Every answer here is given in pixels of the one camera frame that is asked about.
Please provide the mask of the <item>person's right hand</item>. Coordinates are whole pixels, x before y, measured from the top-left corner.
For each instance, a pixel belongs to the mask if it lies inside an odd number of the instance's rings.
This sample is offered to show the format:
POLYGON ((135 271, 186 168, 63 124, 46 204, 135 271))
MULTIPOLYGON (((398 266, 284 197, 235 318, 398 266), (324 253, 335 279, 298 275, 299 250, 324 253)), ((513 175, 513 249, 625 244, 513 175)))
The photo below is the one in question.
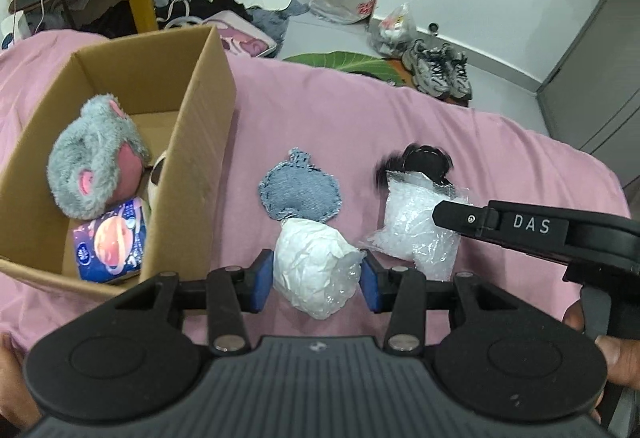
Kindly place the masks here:
MULTIPOLYGON (((575 331, 582 332, 585 326, 582 304, 574 302, 565 311, 563 323, 575 331)), ((638 340, 600 335, 596 345, 608 365, 608 381, 617 386, 639 390, 640 385, 640 343, 638 340)))

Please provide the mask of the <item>person's left hand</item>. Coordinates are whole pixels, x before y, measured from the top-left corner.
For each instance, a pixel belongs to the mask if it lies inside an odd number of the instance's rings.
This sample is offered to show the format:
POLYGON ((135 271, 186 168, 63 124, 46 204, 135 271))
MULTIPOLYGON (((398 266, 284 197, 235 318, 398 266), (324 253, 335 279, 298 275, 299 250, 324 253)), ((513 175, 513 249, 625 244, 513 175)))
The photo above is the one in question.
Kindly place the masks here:
POLYGON ((28 429, 40 420, 41 414, 26 386, 24 357, 6 333, 1 334, 0 352, 1 417, 18 429, 28 429))

